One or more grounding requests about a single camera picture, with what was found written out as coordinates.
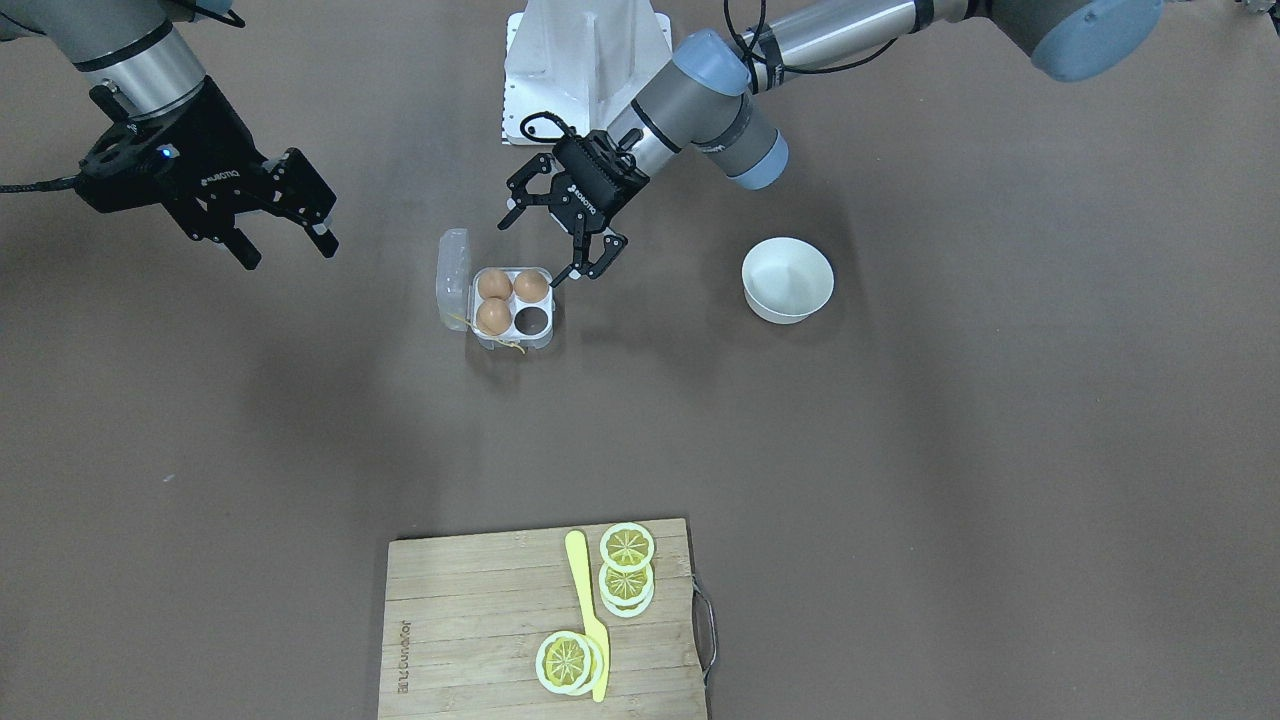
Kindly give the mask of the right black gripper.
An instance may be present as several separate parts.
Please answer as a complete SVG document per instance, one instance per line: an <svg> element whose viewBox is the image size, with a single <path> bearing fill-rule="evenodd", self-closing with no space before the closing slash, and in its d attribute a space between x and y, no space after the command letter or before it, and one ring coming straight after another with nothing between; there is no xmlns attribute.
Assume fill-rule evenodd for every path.
<svg viewBox="0 0 1280 720"><path fill-rule="evenodd" d="M76 193L92 209L111 213L175 201L175 222L188 237L221 245L246 270L256 269L262 255L236 227L236 214L264 210L302 227L325 259L335 256L339 242L329 227L335 192L301 149L266 163L212 77L205 76L183 102L150 117L127 117L120 101L109 102L113 124L169 123L172 136L161 151L172 164L151 177L90 184L78 174ZM204 201L210 193L218 201Z"/></svg>

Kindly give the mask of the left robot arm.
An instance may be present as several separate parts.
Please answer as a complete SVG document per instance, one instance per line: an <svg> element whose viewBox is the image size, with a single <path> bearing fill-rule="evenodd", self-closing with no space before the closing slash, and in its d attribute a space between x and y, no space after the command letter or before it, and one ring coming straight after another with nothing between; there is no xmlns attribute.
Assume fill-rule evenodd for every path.
<svg viewBox="0 0 1280 720"><path fill-rule="evenodd" d="M607 127L580 131L543 111L559 136L509 177L503 225L547 208L572 240L556 281L595 279L627 245L613 218L685 149L748 190L780 178L788 145L754 99L788 79L851 70L936 23L980 18L1050 78L1078 82L1134 53L1162 12L1161 1L822 1L728 37L701 29Z"/></svg>

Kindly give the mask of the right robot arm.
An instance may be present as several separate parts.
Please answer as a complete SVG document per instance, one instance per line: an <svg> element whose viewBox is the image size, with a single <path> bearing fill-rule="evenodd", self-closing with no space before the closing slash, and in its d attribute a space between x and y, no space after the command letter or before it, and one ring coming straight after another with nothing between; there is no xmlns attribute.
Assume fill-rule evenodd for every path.
<svg viewBox="0 0 1280 720"><path fill-rule="evenodd" d="M236 219L265 211L334 256L334 191L301 150L268 158L256 149L177 29L204 18L243 28L232 3L5 1L1 15L4 41L49 38L111 122L77 173L8 184L5 193L70 190L100 213L159 205L188 238L224 246L248 270L261 255Z"/></svg>

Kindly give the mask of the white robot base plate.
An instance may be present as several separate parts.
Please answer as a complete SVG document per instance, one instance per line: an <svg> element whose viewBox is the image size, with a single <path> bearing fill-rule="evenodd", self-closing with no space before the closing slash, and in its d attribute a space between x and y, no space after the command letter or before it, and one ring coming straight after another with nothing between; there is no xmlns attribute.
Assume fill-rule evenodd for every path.
<svg viewBox="0 0 1280 720"><path fill-rule="evenodd" d="M649 1L530 1L506 23L503 143L524 129L556 138L531 114L550 111L579 131L604 129L669 60L671 19Z"/></svg>

